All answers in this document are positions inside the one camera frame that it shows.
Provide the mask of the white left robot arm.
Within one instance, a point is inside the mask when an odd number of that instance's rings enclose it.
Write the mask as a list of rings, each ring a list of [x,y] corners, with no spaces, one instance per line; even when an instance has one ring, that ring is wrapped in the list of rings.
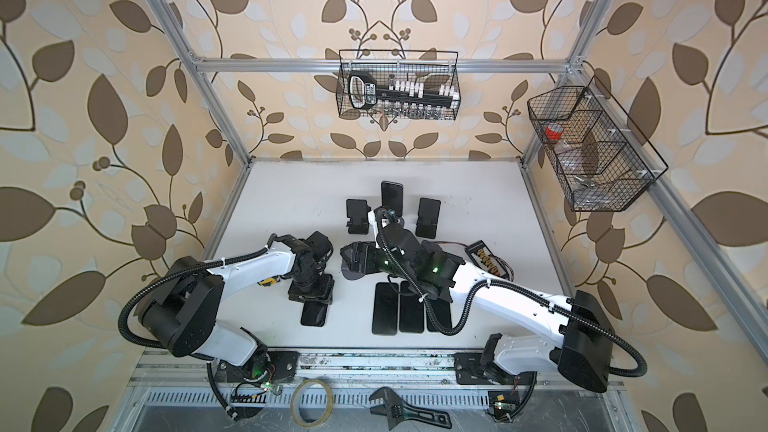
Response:
[[[121,310],[121,336],[175,357],[200,356],[243,366],[261,342],[251,332],[218,320],[219,307],[234,294],[271,279],[288,279],[288,298],[303,305],[301,323],[321,327],[332,303],[334,278],[325,272],[333,246],[316,231],[304,239],[273,234],[252,253],[182,266],[137,292]]]

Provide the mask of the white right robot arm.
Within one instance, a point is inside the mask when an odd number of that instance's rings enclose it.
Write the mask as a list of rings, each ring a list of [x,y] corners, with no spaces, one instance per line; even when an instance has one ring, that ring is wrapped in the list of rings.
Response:
[[[485,366],[503,375],[557,371],[572,384],[603,393],[610,376],[639,378],[648,371],[641,352],[613,329],[600,302],[579,291],[574,296],[519,285],[444,250],[418,240],[395,212],[379,207],[368,214],[370,242],[342,248],[342,271],[349,278],[385,273],[403,280],[426,319],[445,336],[463,331],[473,308],[525,328],[529,336],[491,335]]]

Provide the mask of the silver phone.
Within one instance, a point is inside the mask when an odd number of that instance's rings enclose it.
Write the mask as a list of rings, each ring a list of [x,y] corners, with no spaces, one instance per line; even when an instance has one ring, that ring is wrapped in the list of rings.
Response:
[[[326,323],[328,305],[322,302],[305,302],[300,324],[305,327],[323,327]]]

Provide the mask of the purple phone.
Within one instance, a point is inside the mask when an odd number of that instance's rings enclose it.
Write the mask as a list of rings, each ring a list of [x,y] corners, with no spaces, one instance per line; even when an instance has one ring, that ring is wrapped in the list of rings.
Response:
[[[399,295],[389,282],[376,284],[371,332],[394,336],[398,332]]]

